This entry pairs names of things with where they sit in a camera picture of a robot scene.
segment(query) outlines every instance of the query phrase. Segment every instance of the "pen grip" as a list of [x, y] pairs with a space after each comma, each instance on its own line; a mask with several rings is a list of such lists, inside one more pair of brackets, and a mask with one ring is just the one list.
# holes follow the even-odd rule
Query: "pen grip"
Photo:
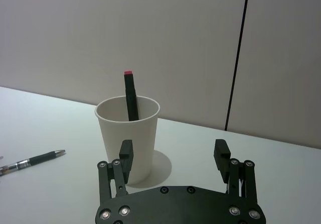
[[52, 160], [56, 158], [55, 151], [49, 152], [47, 154], [38, 155], [29, 159], [31, 165], [37, 165], [47, 160]]

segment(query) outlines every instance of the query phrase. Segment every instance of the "paper cup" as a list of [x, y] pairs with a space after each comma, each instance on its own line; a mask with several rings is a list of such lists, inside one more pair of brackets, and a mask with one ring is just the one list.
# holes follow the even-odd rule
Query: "paper cup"
[[134, 160], [129, 184], [143, 181], [150, 173], [160, 110], [155, 100], [137, 96], [139, 120], [128, 121], [126, 97], [109, 98], [97, 105], [95, 114], [104, 140], [108, 161], [119, 159], [123, 140], [132, 140]]

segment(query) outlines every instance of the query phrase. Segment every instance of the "black pen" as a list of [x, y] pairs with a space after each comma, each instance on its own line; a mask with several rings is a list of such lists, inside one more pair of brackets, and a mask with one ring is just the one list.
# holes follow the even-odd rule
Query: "black pen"
[[125, 78], [125, 88], [126, 88], [128, 120], [129, 121], [139, 120], [134, 77], [132, 75], [132, 72], [126, 71], [124, 73], [124, 78]]
[[64, 155], [65, 153], [66, 153], [65, 150], [57, 150], [57, 151], [49, 152], [47, 154], [38, 155], [38, 156], [29, 158], [26, 160], [21, 160], [21, 161], [15, 162], [14, 164], [11, 164], [11, 165], [4, 165], [4, 166], [0, 167], [0, 176], [5, 175], [5, 174], [9, 174], [9, 173], [14, 172], [16, 170], [22, 170], [27, 167], [37, 165], [37, 164], [40, 164], [40, 163], [48, 161], [48, 160], [55, 159], [59, 156]]

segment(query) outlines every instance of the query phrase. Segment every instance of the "white table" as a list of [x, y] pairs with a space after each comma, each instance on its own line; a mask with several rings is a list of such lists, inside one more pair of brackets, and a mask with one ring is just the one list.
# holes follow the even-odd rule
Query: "white table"
[[[67, 152], [0, 177], [0, 223], [94, 223], [96, 165], [106, 160], [94, 108], [0, 87], [0, 165], [58, 149]], [[215, 139], [227, 141], [232, 157], [255, 162], [258, 203], [267, 223], [320, 223], [321, 150], [162, 119], [152, 174], [128, 192], [155, 184], [225, 192], [213, 158]]]

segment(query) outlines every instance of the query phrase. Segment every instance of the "cup rim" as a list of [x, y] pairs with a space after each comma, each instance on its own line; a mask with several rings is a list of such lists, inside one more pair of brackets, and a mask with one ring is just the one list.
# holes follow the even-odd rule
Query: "cup rim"
[[154, 113], [153, 115], [151, 115], [151, 116], [149, 116], [149, 117], [147, 117], [147, 118], [145, 118], [145, 119], [135, 120], [135, 121], [114, 121], [114, 120], [108, 120], [108, 119], [105, 119], [105, 118], [103, 118], [102, 116], [100, 116], [100, 115], [98, 114], [97, 109], [98, 109], [103, 103], [105, 103], [105, 102], [107, 102], [107, 101], [110, 101], [110, 100], [112, 100], [112, 99], [121, 98], [121, 97], [126, 97], [126, 95], [111, 97], [111, 98], [105, 99], [104, 101], [100, 102], [100, 103], [96, 106], [96, 108], [95, 108], [95, 115], [97, 116], [97, 118], [99, 118], [99, 119], [101, 119], [101, 120], [104, 120], [104, 121], [107, 121], [107, 122], [110, 122], [110, 123], [115, 123], [115, 124], [134, 124], [134, 123], [139, 123], [139, 122], [142, 122], [142, 121], [145, 121], [145, 120], [148, 120], [148, 119], [151, 119], [151, 118], [157, 116], [158, 113], [159, 113], [159, 111], [160, 111], [160, 109], [161, 109], [161, 106], [159, 105], [159, 103], [158, 103], [156, 100], [154, 100], [154, 99], [152, 99], [152, 98], [150, 98], [150, 97], [144, 97], [144, 96], [139, 96], [139, 95], [138, 95], [137, 97], [146, 98], [146, 99], [151, 100], [151, 101], [153, 101], [154, 103], [156, 103], [157, 106], [158, 106], [158, 109], [157, 109], [156, 113]]

